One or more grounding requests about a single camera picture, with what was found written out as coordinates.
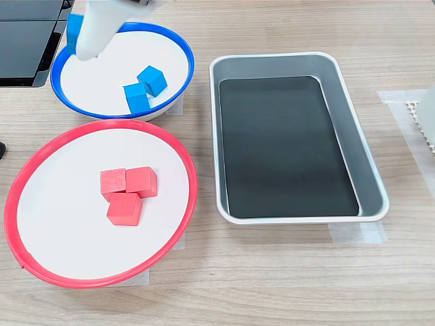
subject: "wood grain surface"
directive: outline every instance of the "wood grain surface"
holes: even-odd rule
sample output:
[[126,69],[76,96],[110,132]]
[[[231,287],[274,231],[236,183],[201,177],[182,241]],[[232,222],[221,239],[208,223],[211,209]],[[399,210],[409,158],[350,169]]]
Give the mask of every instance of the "wood grain surface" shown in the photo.
[[[83,8],[76,3],[77,12]],[[0,228],[0,325],[435,325],[434,199],[376,93],[434,83],[434,4],[175,1],[151,21],[184,37],[196,59],[184,114],[153,120],[182,141],[197,167],[200,192],[186,249],[153,266],[149,285],[78,291],[22,270]],[[335,243],[327,225],[242,228],[215,209],[210,62],[309,50],[333,55],[343,71],[391,200],[384,243]],[[1,212],[24,163],[90,121],[66,108],[49,81],[0,89],[0,141],[7,145]]]

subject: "wooden cube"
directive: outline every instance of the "wooden cube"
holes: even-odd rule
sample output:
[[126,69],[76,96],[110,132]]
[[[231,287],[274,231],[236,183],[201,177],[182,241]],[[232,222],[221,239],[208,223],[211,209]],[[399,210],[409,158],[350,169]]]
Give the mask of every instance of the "wooden cube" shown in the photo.
[[158,96],[168,86],[163,72],[153,66],[146,67],[137,76],[137,80],[143,83],[147,93],[154,97]]
[[126,192],[135,192],[140,198],[157,196],[156,173],[149,166],[127,170]]
[[114,225],[137,226],[142,212],[142,200],[137,194],[114,193],[107,217]]
[[101,194],[109,202],[114,193],[125,192],[126,173],[125,168],[101,171],[100,183]]
[[151,109],[144,84],[124,86],[124,93],[131,113],[141,113]]

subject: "tape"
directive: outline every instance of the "tape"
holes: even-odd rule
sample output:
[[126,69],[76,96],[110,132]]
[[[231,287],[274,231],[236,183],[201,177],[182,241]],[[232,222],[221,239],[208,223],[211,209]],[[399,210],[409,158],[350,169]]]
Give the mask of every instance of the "tape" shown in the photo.
[[165,113],[167,115],[181,115],[183,114],[184,107],[184,94],[181,94],[175,101],[174,105],[168,109]]
[[378,92],[382,102],[388,104],[402,131],[415,162],[420,170],[432,197],[435,199],[435,161],[426,140],[415,123],[412,113],[407,105],[411,102],[419,102],[427,90],[395,90]]
[[178,242],[172,248],[172,250],[183,250],[186,249],[186,233],[183,233],[182,236],[178,239]]
[[381,221],[372,223],[329,223],[335,243],[382,243],[388,240]]
[[122,282],[109,285],[109,287],[136,287],[139,285],[148,285],[150,282],[150,270],[145,270],[142,273],[124,280]]

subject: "white plate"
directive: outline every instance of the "white plate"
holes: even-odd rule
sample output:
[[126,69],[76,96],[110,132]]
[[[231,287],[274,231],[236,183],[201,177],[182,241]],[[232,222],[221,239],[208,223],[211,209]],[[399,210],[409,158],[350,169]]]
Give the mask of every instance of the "white plate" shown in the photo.
[[60,75],[65,96],[81,110],[99,115],[128,115],[125,85],[136,84],[147,66],[161,70],[168,87],[150,107],[161,105],[182,89],[189,73],[184,51],[164,35],[136,31],[117,33],[105,50],[89,61],[70,56]]
[[[187,227],[196,201],[190,163],[175,137],[144,122],[102,120],[78,127],[35,154],[11,187],[5,209],[11,249],[23,267],[31,265],[30,254],[42,269],[77,285],[136,268],[131,277],[160,259]],[[137,227],[112,225],[106,217],[109,203],[100,193],[100,172],[140,166],[156,171],[158,195],[143,199]],[[25,255],[17,249],[14,218]],[[115,277],[111,283],[128,277]]]

